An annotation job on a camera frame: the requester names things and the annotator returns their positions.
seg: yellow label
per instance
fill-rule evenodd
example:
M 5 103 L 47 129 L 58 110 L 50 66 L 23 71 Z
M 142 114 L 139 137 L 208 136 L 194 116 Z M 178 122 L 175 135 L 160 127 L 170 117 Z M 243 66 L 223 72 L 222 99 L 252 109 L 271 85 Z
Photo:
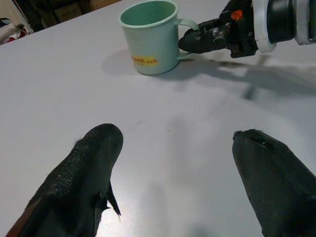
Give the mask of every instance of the yellow label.
M 157 66 L 158 60 L 154 57 L 132 56 L 134 63 L 142 66 Z

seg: cardboard box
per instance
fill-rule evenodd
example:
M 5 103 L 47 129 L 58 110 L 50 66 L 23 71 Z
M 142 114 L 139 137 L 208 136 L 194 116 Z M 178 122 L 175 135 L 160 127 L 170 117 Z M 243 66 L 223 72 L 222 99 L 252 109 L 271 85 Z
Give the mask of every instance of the cardboard box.
M 60 22 L 68 21 L 82 15 L 79 3 L 72 3 L 70 5 L 58 8 L 55 10 Z
M 94 10 L 103 8 L 105 6 L 111 5 L 113 3 L 116 3 L 118 1 L 121 1 L 121 0 L 90 0 L 90 7 L 91 7 L 91 10 L 94 11 Z

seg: mug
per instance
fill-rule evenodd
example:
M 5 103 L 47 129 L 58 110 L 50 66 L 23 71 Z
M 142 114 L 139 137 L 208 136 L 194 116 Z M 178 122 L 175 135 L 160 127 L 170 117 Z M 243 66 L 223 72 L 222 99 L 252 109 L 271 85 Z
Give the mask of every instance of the mug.
M 169 0 L 149 0 L 123 11 L 120 22 L 136 70 L 157 75 L 175 68 L 189 53 L 180 54 L 178 26 L 198 30 L 197 23 L 178 19 L 178 5 Z

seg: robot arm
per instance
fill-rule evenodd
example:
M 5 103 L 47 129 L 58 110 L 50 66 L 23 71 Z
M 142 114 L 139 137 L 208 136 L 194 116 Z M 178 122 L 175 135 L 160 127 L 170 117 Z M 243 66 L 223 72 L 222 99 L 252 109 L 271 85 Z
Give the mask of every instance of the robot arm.
M 219 18 L 188 30 L 179 47 L 191 53 L 229 49 L 232 58 L 271 52 L 278 42 L 316 42 L 315 0 L 231 0 Z

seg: table surface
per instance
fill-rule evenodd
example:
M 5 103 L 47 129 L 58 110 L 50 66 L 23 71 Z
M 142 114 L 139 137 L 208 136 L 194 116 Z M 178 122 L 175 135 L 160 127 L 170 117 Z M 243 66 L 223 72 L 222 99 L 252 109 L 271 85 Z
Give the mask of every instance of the table surface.
M 0 47 L 1 236 L 75 141 L 105 122 L 124 135 L 112 174 L 122 217 L 105 211 L 98 237 L 261 237 L 232 156 L 237 130 L 268 133 L 316 172 L 316 47 L 290 41 L 235 60 L 222 50 L 148 77 L 117 22 L 135 2 Z M 178 3 L 197 22 L 226 4 Z

